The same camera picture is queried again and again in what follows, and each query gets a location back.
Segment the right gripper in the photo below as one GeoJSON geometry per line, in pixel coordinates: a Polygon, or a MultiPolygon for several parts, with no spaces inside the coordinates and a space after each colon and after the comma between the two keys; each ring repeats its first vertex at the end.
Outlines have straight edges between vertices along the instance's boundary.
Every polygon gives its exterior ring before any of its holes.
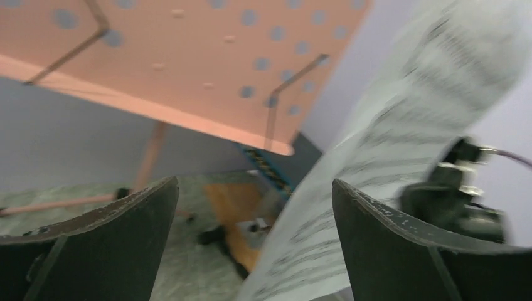
{"type": "Polygon", "coordinates": [[[404,187],[400,211],[460,235],[505,243],[502,212],[475,202],[482,191],[465,185],[473,173],[467,163],[480,163],[486,150],[461,137],[422,182],[404,187]]]}

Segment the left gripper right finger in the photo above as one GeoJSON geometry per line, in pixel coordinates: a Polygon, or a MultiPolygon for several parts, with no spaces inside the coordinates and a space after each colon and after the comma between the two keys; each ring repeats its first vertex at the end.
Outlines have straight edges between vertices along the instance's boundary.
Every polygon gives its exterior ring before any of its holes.
{"type": "Polygon", "coordinates": [[[355,300],[530,300],[531,250],[453,233],[348,183],[332,207],[355,300]]]}

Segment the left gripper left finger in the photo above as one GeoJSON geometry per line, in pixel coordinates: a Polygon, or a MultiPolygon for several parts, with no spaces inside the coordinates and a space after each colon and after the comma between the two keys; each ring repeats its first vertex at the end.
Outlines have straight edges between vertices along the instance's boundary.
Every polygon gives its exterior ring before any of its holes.
{"type": "Polygon", "coordinates": [[[1,237],[3,301],[149,300],[174,219],[178,180],[23,235],[1,237]]]}

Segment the white sheet music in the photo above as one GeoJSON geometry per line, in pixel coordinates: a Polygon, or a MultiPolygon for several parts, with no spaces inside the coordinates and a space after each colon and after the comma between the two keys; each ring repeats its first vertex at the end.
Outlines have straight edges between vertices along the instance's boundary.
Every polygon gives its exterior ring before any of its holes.
{"type": "Polygon", "coordinates": [[[422,1],[338,139],[289,199],[237,299],[313,300],[348,285],[333,218],[341,179],[395,206],[526,73],[530,1],[422,1]]]}

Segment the pink music stand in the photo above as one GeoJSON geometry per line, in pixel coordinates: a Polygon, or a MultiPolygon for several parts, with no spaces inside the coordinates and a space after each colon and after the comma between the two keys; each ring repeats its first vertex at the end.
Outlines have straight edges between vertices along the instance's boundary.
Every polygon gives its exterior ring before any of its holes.
{"type": "Polygon", "coordinates": [[[371,1],[2,1],[1,76],[290,156],[371,1]]]}

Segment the black desktop mic stand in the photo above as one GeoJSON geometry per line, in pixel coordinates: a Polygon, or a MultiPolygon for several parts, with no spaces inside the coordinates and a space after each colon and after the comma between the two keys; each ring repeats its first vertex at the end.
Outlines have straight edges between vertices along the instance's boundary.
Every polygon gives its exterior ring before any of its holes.
{"type": "Polygon", "coordinates": [[[248,270],[236,260],[230,251],[229,245],[226,240],[226,230],[222,225],[216,226],[213,229],[202,231],[197,235],[197,240],[200,245],[215,244],[220,252],[225,255],[233,264],[237,275],[245,280],[249,272],[248,270]]]}

